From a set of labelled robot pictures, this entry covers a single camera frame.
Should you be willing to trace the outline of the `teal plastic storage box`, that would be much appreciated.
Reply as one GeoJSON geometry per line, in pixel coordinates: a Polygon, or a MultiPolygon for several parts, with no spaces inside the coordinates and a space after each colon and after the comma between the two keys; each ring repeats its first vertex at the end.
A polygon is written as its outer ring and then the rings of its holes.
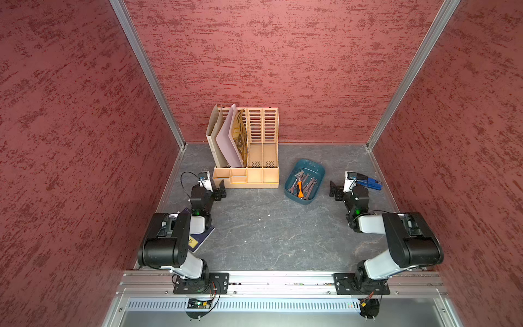
{"type": "Polygon", "coordinates": [[[323,181],[325,173],[326,173],[325,168],[321,164],[319,164],[317,162],[313,162],[308,159],[299,159],[298,162],[295,164],[294,168],[292,169],[289,177],[287,178],[287,181],[285,182],[284,190],[285,190],[286,197],[299,204],[312,203],[312,201],[315,199],[315,197],[317,196],[317,194],[321,188],[321,183],[323,181]],[[309,183],[311,178],[317,179],[317,184],[314,187],[314,190],[312,191],[310,198],[308,200],[304,200],[303,198],[299,199],[296,196],[296,190],[293,194],[290,194],[287,190],[291,186],[294,179],[296,178],[296,175],[300,171],[303,171],[305,173],[305,176],[303,177],[303,183],[302,183],[303,191],[304,191],[306,185],[309,183]]]}

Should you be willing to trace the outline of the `orange handled adjustable wrench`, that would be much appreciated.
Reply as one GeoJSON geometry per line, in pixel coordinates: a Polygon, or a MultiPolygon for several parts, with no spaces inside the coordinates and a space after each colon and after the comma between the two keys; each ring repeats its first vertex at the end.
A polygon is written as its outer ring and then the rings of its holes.
{"type": "Polygon", "coordinates": [[[303,171],[300,171],[297,175],[296,175],[296,185],[295,185],[295,189],[296,189],[296,196],[299,198],[299,199],[302,199],[305,195],[303,193],[303,190],[302,190],[302,183],[303,183],[303,177],[305,176],[305,173],[303,171]]]}

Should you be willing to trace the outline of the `large steel open-end wrench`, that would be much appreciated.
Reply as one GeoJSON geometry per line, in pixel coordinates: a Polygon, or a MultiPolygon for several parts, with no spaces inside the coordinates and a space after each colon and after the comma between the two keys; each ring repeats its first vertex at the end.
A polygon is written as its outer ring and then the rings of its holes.
{"type": "Polygon", "coordinates": [[[296,177],[296,178],[294,179],[294,181],[293,181],[293,183],[291,184],[291,186],[287,189],[288,192],[289,192],[290,194],[293,194],[293,193],[295,192],[295,189],[296,189],[296,185],[297,185],[297,183],[298,183],[298,177],[296,177]]]}

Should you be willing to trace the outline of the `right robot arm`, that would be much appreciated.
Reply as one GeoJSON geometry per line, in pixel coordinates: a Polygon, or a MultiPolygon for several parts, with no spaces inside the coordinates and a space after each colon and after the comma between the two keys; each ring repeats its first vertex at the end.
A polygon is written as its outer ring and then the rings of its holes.
{"type": "Polygon", "coordinates": [[[384,235],[387,241],[384,252],[358,263],[353,278],[357,287],[385,282],[403,271],[443,262],[441,244],[420,213],[371,213],[369,190],[358,184],[346,192],[342,186],[331,183],[329,196],[344,203],[348,226],[354,232],[384,235]]]}

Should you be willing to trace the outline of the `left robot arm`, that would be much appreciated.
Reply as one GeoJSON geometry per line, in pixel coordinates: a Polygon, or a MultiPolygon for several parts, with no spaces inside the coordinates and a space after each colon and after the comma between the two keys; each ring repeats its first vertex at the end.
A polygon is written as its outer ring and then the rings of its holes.
{"type": "Polygon", "coordinates": [[[200,181],[191,189],[189,208],[154,214],[138,249],[139,266],[169,270],[191,287],[208,286],[208,265],[194,253],[215,229],[212,205],[226,196],[223,183],[213,189],[208,182],[200,181]]]}

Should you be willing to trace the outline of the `blue black stapler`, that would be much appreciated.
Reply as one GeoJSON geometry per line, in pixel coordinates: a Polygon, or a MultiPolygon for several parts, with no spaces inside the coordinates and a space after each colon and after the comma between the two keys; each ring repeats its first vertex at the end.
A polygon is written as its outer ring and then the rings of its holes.
{"type": "Polygon", "coordinates": [[[355,181],[358,185],[362,185],[365,188],[374,189],[381,191],[383,189],[383,183],[374,178],[370,178],[364,174],[357,173],[355,176],[355,181]]]}

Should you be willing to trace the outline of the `wooden desk file organizer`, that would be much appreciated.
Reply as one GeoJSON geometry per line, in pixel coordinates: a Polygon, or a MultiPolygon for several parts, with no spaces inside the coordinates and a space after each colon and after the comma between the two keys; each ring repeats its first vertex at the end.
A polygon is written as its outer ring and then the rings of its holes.
{"type": "MultiPolygon", "coordinates": [[[[224,122],[230,108],[222,108],[224,122]]],[[[231,189],[277,188],[279,186],[279,109],[239,109],[245,111],[243,121],[248,138],[247,165],[242,168],[215,167],[212,179],[215,183],[223,180],[225,187],[231,189]]]]}

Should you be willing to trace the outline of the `pink paper folder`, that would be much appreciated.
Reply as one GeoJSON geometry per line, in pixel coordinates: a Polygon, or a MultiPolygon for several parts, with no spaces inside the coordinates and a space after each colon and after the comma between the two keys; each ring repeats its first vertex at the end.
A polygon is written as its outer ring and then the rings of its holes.
{"type": "Polygon", "coordinates": [[[227,113],[227,117],[220,129],[220,132],[216,137],[217,145],[219,146],[220,151],[231,168],[243,167],[241,155],[239,154],[236,143],[232,137],[232,124],[236,118],[237,113],[238,109],[236,105],[233,104],[227,113]]]}

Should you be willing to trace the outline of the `purple book yellow label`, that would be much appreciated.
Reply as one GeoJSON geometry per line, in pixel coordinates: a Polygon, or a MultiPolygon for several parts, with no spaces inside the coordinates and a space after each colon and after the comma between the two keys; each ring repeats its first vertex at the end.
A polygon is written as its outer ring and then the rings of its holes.
{"type": "Polygon", "coordinates": [[[177,213],[172,216],[175,217],[177,221],[180,217],[183,218],[181,224],[183,229],[178,236],[178,246],[185,246],[192,253],[196,253],[204,241],[207,240],[215,230],[210,214],[192,215],[188,217],[186,213],[177,213]]]}

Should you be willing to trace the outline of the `beige cardboard folder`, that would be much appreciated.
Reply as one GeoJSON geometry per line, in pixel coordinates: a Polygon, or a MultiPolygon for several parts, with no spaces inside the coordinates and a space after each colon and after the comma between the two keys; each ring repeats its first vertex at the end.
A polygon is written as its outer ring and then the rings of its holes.
{"type": "Polygon", "coordinates": [[[217,143],[218,133],[221,131],[221,128],[224,123],[222,108],[218,105],[212,110],[211,116],[209,118],[207,130],[206,130],[206,139],[210,147],[216,168],[228,168],[228,162],[224,155],[222,154],[219,145],[217,143]]]}

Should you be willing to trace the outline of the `yellow patterned book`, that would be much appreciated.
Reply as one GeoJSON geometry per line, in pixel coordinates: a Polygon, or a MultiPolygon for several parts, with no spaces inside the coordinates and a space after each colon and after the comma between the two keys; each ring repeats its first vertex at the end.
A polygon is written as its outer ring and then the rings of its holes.
{"type": "Polygon", "coordinates": [[[230,128],[230,138],[238,158],[238,165],[245,167],[248,160],[248,138],[247,129],[243,121],[243,109],[236,109],[230,128]]]}

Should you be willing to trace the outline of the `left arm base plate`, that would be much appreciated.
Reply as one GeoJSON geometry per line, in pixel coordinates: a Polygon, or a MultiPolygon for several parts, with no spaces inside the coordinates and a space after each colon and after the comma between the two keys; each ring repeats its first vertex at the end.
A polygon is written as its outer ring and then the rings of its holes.
{"type": "Polygon", "coordinates": [[[200,279],[182,279],[177,277],[174,280],[173,294],[195,294],[195,295],[224,295],[227,294],[229,287],[229,273],[204,273],[200,279]]]}

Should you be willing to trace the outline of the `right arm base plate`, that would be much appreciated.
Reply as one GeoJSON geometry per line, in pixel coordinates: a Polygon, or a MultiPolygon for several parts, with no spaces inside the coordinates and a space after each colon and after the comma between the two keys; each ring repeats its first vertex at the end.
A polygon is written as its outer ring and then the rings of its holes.
{"type": "Polygon", "coordinates": [[[335,273],[332,276],[338,295],[390,295],[387,279],[374,280],[359,273],[335,273]]]}

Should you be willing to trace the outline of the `aluminium front rail frame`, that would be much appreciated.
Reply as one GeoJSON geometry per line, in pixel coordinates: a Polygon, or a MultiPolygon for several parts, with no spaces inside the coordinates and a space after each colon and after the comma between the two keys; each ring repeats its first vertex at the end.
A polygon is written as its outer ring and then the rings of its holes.
{"type": "Polygon", "coordinates": [[[210,299],[204,312],[234,313],[359,313],[367,302],[420,300],[435,310],[442,326],[461,326],[452,301],[438,272],[414,271],[395,275],[375,287],[357,292],[349,273],[310,271],[212,272],[203,287],[166,271],[125,271],[104,326],[121,326],[126,313],[190,312],[191,298],[210,299]]]}

